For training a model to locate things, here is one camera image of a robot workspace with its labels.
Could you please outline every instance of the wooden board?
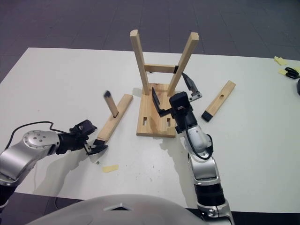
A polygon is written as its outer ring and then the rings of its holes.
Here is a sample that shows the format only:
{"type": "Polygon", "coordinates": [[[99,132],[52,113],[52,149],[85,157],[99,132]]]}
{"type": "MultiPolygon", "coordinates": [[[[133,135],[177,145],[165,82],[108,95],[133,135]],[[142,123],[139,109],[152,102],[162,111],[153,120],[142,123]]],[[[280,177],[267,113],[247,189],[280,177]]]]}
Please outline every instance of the wooden board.
{"type": "MultiPolygon", "coordinates": [[[[151,92],[152,87],[154,87],[160,101],[161,109],[171,108],[169,103],[170,97],[167,96],[168,86],[168,84],[149,83],[149,92],[151,92]]],[[[175,127],[176,122],[172,119],[170,114],[162,118],[159,116],[153,104],[152,94],[142,94],[136,135],[175,137],[175,127]]]]}
{"type": "Polygon", "coordinates": [[[148,72],[170,73],[173,74],[175,70],[174,65],[162,65],[162,64],[149,64],[145,63],[145,70],[148,72]]]}
{"type": "Polygon", "coordinates": [[[172,80],[170,82],[169,89],[168,89],[168,96],[173,95],[175,88],[178,84],[178,81],[181,77],[181,73],[186,68],[186,66],[188,64],[188,60],[191,57],[198,41],[199,41],[198,33],[191,32],[191,34],[189,35],[189,38],[187,40],[186,46],[184,47],[181,58],[179,60],[178,69],[177,69],[176,73],[173,75],[172,80]]]}
{"type": "Polygon", "coordinates": [[[117,105],[117,108],[118,108],[118,111],[119,111],[118,115],[115,118],[113,117],[113,115],[110,115],[110,117],[108,118],[108,120],[105,123],[104,127],[102,128],[102,130],[98,134],[98,137],[97,137],[98,140],[105,141],[105,142],[107,142],[109,140],[109,138],[113,134],[113,131],[115,130],[118,123],[122,119],[122,117],[123,117],[125,111],[127,110],[129,104],[131,103],[132,99],[133,99],[132,95],[129,95],[129,94],[124,94],[123,95],[122,99],[120,100],[120,102],[117,105]]]}
{"type": "Polygon", "coordinates": [[[232,81],[228,81],[222,90],[218,93],[215,99],[211,102],[211,104],[207,107],[205,112],[202,114],[202,118],[207,122],[217,113],[221,105],[225,102],[227,97],[230,95],[232,90],[235,87],[235,83],[232,81]]]}
{"type": "Polygon", "coordinates": [[[140,35],[139,35],[138,30],[132,30],[130,32],[130,40],[131,40],[133,51],[135,52],[137,66],[140,71],[140,76],[141,76],[142,86],[143,86],[143,93],[146,95],[149,95],[150,92],[149,92],[149,89],[147,89],[147,88],[149,88],[148,77],[147,77],[146,70],[144,67],[145,61],[144,61],[142,45],[141,45],[141,40],[140,40],[140,35]]]}

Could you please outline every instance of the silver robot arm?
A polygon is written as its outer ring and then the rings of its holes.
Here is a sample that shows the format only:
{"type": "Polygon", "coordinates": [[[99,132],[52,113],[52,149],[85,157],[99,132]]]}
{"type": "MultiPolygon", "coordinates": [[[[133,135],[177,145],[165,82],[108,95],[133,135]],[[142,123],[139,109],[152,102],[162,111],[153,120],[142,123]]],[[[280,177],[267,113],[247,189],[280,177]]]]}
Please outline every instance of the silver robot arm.
{"type": "Polygon", "coordinates": [[[186,92],[177,93],[169,99],[170,109],[160,109],[159,99],[152,88],[154,106],[160,117],[171,114],[177,124],[177,133],[184,133],[188,163],[194,177],[197,206],[203,219],[211,222],[223,222],[226,219],[229,224],[234,225],[228,201],[224,198],[218,168],[212,157],[212,138],[198,126],[190,104],[190,101],[195,101],[202,95],[186,74],[182,73],[182,76],[188,89],[192,91],[192,97],[188,98],[186,92]]]}
{"type": "MultiPolygon", "coordinates": [[[[32,124],[18,127],[15,131],[32,124]]],[[[19,143],[9,147],[15,132],[13,131],[9,144],[0,153],[0,215],[17,186],[34,168],[37,161],[54,153],[65,154],[67,150],[74,151],[85,148],[87,155],[105,150],[107,145],[102,141],[96,140],[93,143],[93,147],[86,142],[88,135],[96,129],[97,127],[93,126],[89,120],[85,120],[71,128],[70,133],[55,130],[61,132],[57,134],[54,131],[33,130],[24,134],[19,143]]]]}
{"type": "Polygon", "coordinates": [[[189,153],[189,167],[193,172],[198,209],[208,222],[218,222],[226,218],[234,225],[229,203],[224,198],[217,164],[211,156],[213,151],[211,137],[198,125],[191,127],[187,132],[188,134],[184,132],[185,146],[189,153]]]}

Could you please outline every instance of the black end cap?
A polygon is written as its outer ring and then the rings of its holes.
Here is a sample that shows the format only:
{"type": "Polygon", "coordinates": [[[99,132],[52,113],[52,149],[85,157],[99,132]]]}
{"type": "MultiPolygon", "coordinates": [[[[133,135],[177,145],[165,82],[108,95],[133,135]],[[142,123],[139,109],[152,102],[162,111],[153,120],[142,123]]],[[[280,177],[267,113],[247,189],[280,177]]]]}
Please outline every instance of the black end cap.
{"type": "Polygon", "coordinates": [[[93,144],[94,145],[103,145],[103,144],[105,144],[105,141],[96,139],[93,144]]]}
{"type": "Polygon", "coordinates": [[[104,97],[105,98],[109,98],[111,96],[111,93],[109,90],[107,90],[105,93],[104,93],[104,97]]]}
{"type": "Polygon", "coordinates": [[[206,122],[209,122],[212,118],[212,115],[207,112],[207,111],[204,111],[204,113],[202,114],[201,116],[206,122]]]}

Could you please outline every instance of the yellow tape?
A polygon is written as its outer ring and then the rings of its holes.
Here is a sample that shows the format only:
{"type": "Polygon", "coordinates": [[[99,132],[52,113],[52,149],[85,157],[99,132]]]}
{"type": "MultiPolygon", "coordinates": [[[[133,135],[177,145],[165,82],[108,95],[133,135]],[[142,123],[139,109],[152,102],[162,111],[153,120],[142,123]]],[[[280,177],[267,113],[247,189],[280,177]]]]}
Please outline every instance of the yellow tape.
{"type": "Polygon", "coordinates": [[[109,165],[109,166],[103,166],[102,167],[102,171],[105,173],[114,171],[114,170],[118,170],[119,169],[119,165],[109,165]]]}
{"type": "Polygon", "coordinates": [[[287,71],[284,69],[280,69],[280,70],[278,70],[278,72],[282,75],[286,75],[286,73],[287,73],[287,71]]]}
{"type": "Polygon", "coordinates": [[[276,62],[278,62],[279,63],[279,65],[286,65],[287,64],[287,62],[286,62],[286,60],[284,60],[283,58],[279,58],[279,57],[277,57],[277,56],[275,56],[274,57],[274,60],[276,61],[276,62]]]}

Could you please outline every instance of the black object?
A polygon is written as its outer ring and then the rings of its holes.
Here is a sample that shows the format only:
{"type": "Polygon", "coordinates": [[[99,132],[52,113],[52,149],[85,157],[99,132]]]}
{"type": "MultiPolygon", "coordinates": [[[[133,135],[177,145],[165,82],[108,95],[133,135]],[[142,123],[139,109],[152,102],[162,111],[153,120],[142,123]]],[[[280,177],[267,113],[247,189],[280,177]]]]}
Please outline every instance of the black object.
{"type": "Polygon", "coordinates": [[[300,80],[297,82],[297,92],[300,95],[300,80]]]}
{"type": "Polygon", "coordinates": [[[204,111],[204,113],[201,116],[206,122],[209,122],[212,118],[212,115],[207,112],[206,110],[204,111]]]}
{"type": "MultiPolygon", "coordinates": [[[[195,86],[193,81],[188,82],[188,83],[191,86],[195,86]]],[[[207,160],[212,156],[212,153],[213,153],[212,145],[209,148],[207,148],[209,155],[207,157],[202,157],[196,152],[194,146],[191,144],[191,140],[190,140],[190,137],[188,134],[188,129],[196,126],[198,123],[192,112],[193,108],[188,100],[188,95],[186,92],[183,91],[183,92],[177,93],[177,94],[173,95],[172,97],[170,97],[169,102],[170,102],[171,108],[167,109],[167,110],[161,109],[159,107],[160,102],[159,102],[159,99],[158,99],[153,87],[152,87],[152,100],[153,100],[154,106],[160,117],[171,114],[172,118],[175,119],[175,121],[177,123],[177,127],[175,127],[175,129],[178,134],[180,134],[184,130],[186,131],[188,142],[190,143],[191,149],[197,157],[199,157],[200,159],[203,159],[203,160],[207,160]]]]}
{"type": "Polygon", "coordinates": [[[188,75],[186,75],[185,73],[182,73],[182,76],[183,76],[184,82],[187,85],[187,88],[190,91],[192,91],[192,96],[200,95],[200,92],[198,91],[194,81],[191,78],[189,78],[188,75]]]}
{"type": "Polygon", "coordinates": [[[4,186],[0,185],[0,206],[4,205],[7,200],[11,197],[11,195],[15,192],[15,187],[10,187],[10,186],[4,186]]]}
{"type": "Polygon", "coordinates": [[[298,79],[299,77],[299,73],[294,70],[293,68],[287,67],[285,68],[285,70],[287,71],[287,73],[285,74],[287,77],[290,77],[292,79],[298,79]]]}
{"type": "Polygon", "coordinates": [[[197,200],[201,205],[216,206],[225,203],[223,189],[220,183],[214,185],[195,185],[197,200]]]}
{"type": "Polygon", "coordinates": [[[87,155],[93,155],[105,150],[108,146],[102,141],[95,141],[94,148],[90,147],[86,142],[89,139],[88,135],[92,134],[96,129],[97,127],[91,121],[85,120],[70,128],[70,133],[58,134],[60,146],[56,150],[56,154],[65,154],[67,150],[75,151],[84,148],[87,155]]]}
{"type": "Polygon", "coordinates": [[[178,70],[178,67],[179,67],[179,66],[175,66],[175,68],[174,68],[174,72],[173,72],[174,74],[177,72],[177,70],[178,70]]]}

